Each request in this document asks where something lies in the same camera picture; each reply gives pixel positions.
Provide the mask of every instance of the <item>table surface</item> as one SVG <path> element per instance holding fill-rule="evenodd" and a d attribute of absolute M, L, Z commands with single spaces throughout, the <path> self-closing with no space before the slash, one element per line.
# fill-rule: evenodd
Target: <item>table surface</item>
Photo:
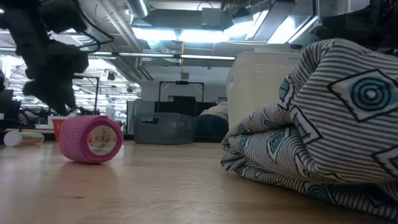
<path fill-rule="evenodd" d="M 390 223 L 220 167 L 218 144 L 125 142 L 102 165 L 0 146 L 0 223 Z"/>

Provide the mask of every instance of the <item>pink tape roll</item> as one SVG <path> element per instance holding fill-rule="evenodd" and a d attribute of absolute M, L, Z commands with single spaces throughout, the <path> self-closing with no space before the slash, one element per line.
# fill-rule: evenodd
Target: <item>pink tape roll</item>
<path fill-rule="evenodd" d="M 122 131 L 107 116 L 69 118 L 61 127 L 61 152 L 73 161 L 94 164 L 109 161 L 119 152 L 122 144 Z"/>

